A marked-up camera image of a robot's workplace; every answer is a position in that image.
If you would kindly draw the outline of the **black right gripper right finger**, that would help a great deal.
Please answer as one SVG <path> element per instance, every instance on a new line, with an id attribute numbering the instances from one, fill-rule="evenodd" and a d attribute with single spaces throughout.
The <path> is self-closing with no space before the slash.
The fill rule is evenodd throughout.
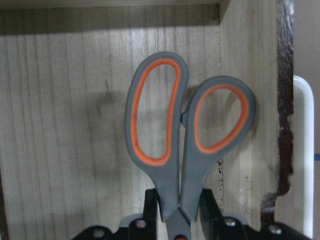
<path id="1" fill-rule="evenodd" d="M 215 200 L 211 189 L 204 188 L 201 193 L 200 223 L 206 240 L 223 240 L 221 224 L 221 210 Z"/>

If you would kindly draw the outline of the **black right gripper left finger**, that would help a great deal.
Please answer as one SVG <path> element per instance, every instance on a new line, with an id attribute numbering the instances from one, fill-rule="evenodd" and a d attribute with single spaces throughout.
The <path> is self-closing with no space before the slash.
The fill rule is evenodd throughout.
<path id="1" fill-rule="evenodd" d="M 158 212 L 158 194 L 156 189 L 147 189 L 145 191 L 143 219 L 146 221 L 146 230 L 143 234 L 143 240 L 157 239 L 157 212 Z"/>

